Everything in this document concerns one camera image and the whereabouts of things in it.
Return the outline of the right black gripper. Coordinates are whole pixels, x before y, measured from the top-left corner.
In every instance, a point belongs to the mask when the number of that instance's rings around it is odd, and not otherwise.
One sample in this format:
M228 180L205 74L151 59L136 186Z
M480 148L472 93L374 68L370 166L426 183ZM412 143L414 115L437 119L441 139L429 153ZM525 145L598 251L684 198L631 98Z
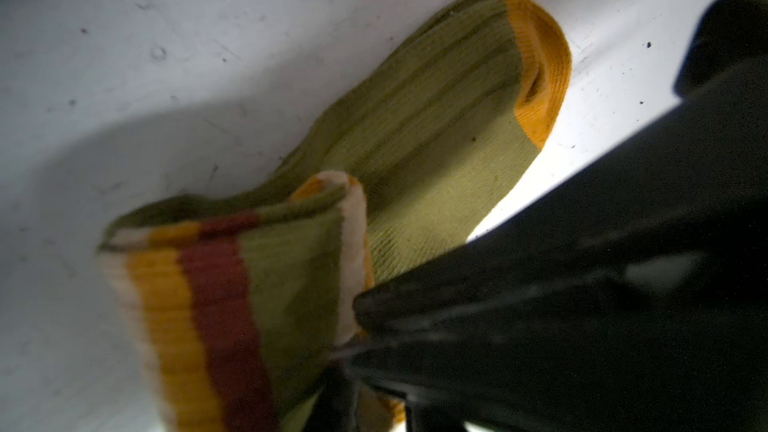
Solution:
M515 431L767 427L767 0L716 0L679 104L360 296L350 375Z

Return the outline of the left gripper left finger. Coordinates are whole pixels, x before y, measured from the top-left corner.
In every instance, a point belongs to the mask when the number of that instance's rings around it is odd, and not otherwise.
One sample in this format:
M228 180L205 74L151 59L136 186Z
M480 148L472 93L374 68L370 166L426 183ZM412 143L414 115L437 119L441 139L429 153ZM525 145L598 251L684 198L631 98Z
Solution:
M322 376L320 394L303 432L356 432L360 387L344 370L334 365Z

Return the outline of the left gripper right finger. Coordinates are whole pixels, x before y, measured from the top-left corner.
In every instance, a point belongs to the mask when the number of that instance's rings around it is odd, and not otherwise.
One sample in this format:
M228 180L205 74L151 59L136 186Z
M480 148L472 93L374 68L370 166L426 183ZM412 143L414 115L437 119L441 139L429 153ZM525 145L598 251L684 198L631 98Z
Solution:
M406 430L408 432L467 432L460 416L461 409L455 410L456 401L409 400L405 402Z

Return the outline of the olive striped sock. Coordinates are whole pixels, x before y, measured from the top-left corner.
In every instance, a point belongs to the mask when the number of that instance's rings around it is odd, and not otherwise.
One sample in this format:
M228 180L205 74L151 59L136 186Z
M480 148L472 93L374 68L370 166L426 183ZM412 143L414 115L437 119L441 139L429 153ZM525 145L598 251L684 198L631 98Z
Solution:
M362 292L462 246L546 143L571 75L533 0L456 0L271 176L110 224L96 254L165 431L300 431Z

